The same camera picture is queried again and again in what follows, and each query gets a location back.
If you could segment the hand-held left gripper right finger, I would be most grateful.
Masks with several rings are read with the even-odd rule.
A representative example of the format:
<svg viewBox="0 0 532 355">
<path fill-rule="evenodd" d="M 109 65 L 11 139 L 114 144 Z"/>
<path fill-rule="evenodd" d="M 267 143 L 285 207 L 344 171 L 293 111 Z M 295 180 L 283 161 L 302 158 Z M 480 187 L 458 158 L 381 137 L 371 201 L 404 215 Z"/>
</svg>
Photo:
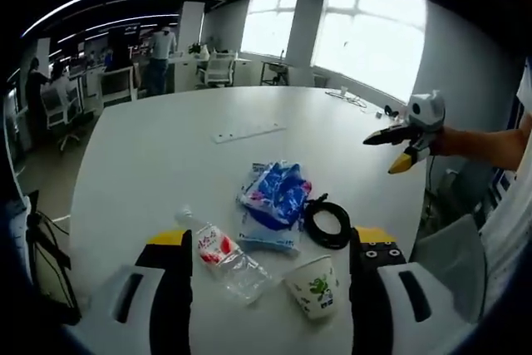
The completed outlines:
<svg viewBox="0 0 532 355">
<path fill-rule="evenodd" d="M 349 261 L 352 353 L 435 352 L 445 332 L 447 288 L 408 263 L 379 229 L 351 229 Z"/>
</svg>

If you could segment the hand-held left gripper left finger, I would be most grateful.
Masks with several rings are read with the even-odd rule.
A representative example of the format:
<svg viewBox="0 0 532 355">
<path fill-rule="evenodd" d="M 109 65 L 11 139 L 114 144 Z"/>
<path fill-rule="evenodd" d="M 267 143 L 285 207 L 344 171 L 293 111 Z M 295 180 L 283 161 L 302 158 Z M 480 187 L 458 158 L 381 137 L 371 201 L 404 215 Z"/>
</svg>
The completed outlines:
<svg viewBox="0 0 532 355">
<path fill-rule="evenodd" d="M 150 239 L 92 295 L 81 318 L 90 354 L 189 354 L 193 302 L 192 233 L 169 230 Z"/>
</svg>

